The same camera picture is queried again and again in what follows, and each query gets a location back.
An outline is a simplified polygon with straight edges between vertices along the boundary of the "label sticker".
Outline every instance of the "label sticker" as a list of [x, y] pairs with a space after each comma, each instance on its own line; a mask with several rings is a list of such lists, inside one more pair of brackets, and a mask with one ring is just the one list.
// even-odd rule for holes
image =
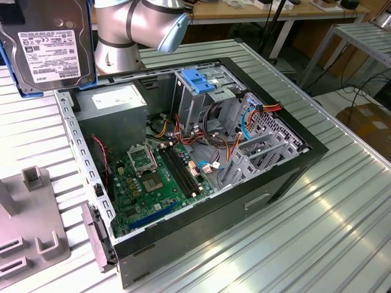
[[387, 129], [387, 125], [385, 125], [382, 121], [372, 121], [372, 123], [378, 128], [378, 129]]
[[144, 100], [131, 85], [110, 90], [109, 92], [96, 93], [91, 98], [98, 110], [126, 103], [131, 103], [132, 107], [139, 107], [145, 104]]
[[361, 113], [363, 113], [365, 116], [373, 116], [373, 112], [370, 109], [362, 108], [359, 109]]
[[19, 32], [18, 36], [35, 83], [81, 76], [73, 30]]

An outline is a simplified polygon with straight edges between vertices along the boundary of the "blue drive bracket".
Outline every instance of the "blue drive bracket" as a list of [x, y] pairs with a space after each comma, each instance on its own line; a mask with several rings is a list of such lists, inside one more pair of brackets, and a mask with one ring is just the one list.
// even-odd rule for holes
[[194, 88], [196, 93], [206, 93], [215, 90], [215, 86], [210, 84], [204, 75], [195, 68], [182, 70], [184, 79]]

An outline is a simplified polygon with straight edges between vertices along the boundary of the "desk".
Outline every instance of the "desk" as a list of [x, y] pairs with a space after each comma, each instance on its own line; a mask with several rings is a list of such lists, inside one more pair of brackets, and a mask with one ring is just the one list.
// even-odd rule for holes
[[[244, 43], [182, 45], [169, 56], [147, 49], [141, 57], [147, 68], [230, 57], [329, 152], [283, 198], [126, 292], [387, 292], [391, 164]], [[0, 178], [29, 165], [49, 170], [71, 247], [69, 259], [1, 292], [123, 292], [115, 269], [99, 273], [95, 263], [81, 218], [88, 196], [53, 93], [21, 99], [4, 67], [0, 147]]]
[[[355, 18], [355, 23], [360, 23], [364, 16], [369, 12], [368, 9], [358, 6], [356, 10], [345, 10], [339, 12], [327, 13], [310, 3], [310, 0], [302, 0], [301, 4], [295, 5], [292, 10], [282, 11], [279, 21], [284, 21], [283, 28], [273, 47], [270, 58], [277, 58], [284, 44], [293, 23], [296, 20], [326, 20], [332, 18]], [[191, 24], [219, 24], [219, 23], [256, 23], [265, 22], [268, 18], [269, 10], [262, 10], [253, 5], [245, 5], [242, 8], [233, 8], [228, 4], [218, 2], [201, 3], [194, 5], [194, 19], [189, 20]], [[92, 10], [92, 28], [97, 29], [97, 18], [95, 10]]]
[[372, 62], [372, 65], [367, 69], [368, 74], [374, 69], [376, 60], [383, 63], [388, 68], [391, 67], [391, 32], [381, 29], [371, 23], [338, 24], [329, 29], [329, 32], [316, 50], [310, 63], [305, 68], [304, 77], [300, 82], [301, 88], [304, 88], [320, 57], [335, 35], [342, 38], [341, 44], [343, 44], [344, 47], [348, 43], [352, 44], [375, 59], [375, 61]]

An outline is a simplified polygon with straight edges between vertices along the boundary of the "gray robot arm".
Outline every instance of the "gray robot arm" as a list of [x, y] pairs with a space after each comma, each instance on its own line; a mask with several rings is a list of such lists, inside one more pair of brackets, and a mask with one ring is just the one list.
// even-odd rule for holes
[[188, 25], [182, 0], [96, 0], [99, 42], [95, 63], [100, 73], [140, 69], [137, 44], [174, 52]]

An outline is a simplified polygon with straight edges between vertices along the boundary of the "cardboard box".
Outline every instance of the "cardboard box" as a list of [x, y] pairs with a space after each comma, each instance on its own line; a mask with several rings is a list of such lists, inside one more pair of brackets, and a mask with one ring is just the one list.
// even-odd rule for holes
[[[350, 110], [343, 109], [336, 118], [346, 125]], [[391, 162], [391, 116], [380, 107], [372, 103], [353, 107], [348, 127]]]
[[391, 129], [377, 129], [368, 133], [364, 141], [391, 162]]

